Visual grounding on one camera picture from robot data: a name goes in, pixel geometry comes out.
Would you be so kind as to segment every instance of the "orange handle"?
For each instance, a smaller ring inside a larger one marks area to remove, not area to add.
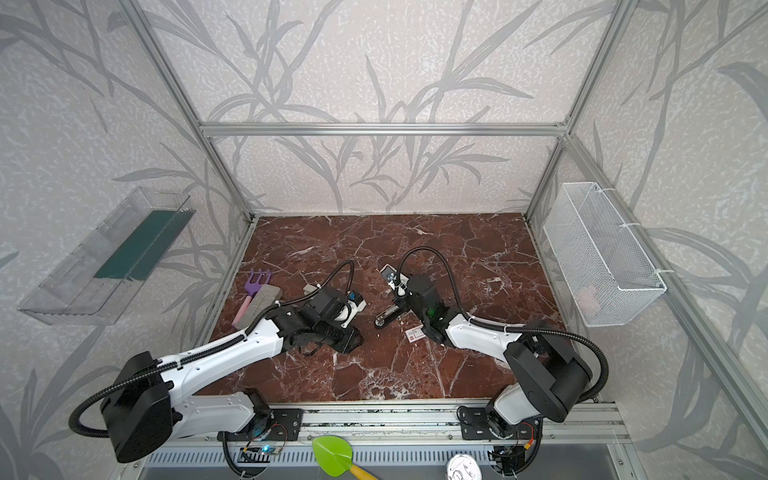
[[[240,310],[237,310],[237,315],[235,315],[235,319],[232,320],[232,325],[237,327],[237,323],[240,321],[240,317],[245,315],[245,311],[248,310],[248,306],[250,305],[250,301],[253,300],[252,296],[245,297],[245,300],[243,300],[243,305],[240,305]]]
[[[349,467],[349,473],[356,476],[358,480],[378,480],[376,477],[369,474],[357,465],[352,465]]]

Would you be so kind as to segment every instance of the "gray block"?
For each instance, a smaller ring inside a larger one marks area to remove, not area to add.
[[[275,300],[280,300],[282,297],[283,291],[279,287],[270,284],[262,285],[261,290],[259,290],[253,300],[250,301],[250,305],[243,314],[243,317],[240,318],[240,321],[235,326],[238,330],[248,328],[261,310],[275,303]]]

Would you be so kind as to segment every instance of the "purple garden fork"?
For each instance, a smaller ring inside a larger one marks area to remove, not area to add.
[[[264,272],[259,268],[259,276],[256,278],[255,282],[251,282],[253,279],[253,269],[250,269],[248,281],[245,282],[245,291],[248,293],[248,296],[245,297],[245,300],[243,300],[243,305],[240,305],[240,309],[237,310],[237,315],[235,315],[235,319],[232,321],[233,325],[237,326],[237,323],[240,321],[240,317],[242,317],[245,314],[245,311],[248,310],[250,301],[253,300],[253,296],[255,296],[259,290],[261,290],[261,286],[267,285],[270,282],[270,278],[272,278],[272,272],[267,270],[266,279],[264,280],[264,283],[261,283],[261,277],[263,275]]]

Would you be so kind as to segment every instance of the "leaf patterned wallpaper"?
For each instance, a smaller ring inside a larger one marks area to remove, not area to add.
[[[69,412],[144,350],[207,334],[203,320],[244,227],[117,6],[0,4],[0,477],[107,478],[103,439]],[[136,186],[184,191],[197,210],[113,326],[48,326],[17,311]],[[96,409],[86,423],[99,425]]]
[[[640,2],[576,135],[768,393],[768,2]],[[534,216],[554,288],[570,298]],[[585,330],[573,305],[571,329]],[[667,304],[590,329],[650,478],[768,478],[768,458]]]
[[[209,122],[558,122],[614,0],[141,0]],[[115,18],[112,28],[120,28]],[[231,138],[254,211],[524,211],[554,139]]]

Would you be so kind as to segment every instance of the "white wire mesh basket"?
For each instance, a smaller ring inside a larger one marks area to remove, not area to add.
[[[594,182],[562,184],[544,232],[587,326],[626,325],[667,285]]]

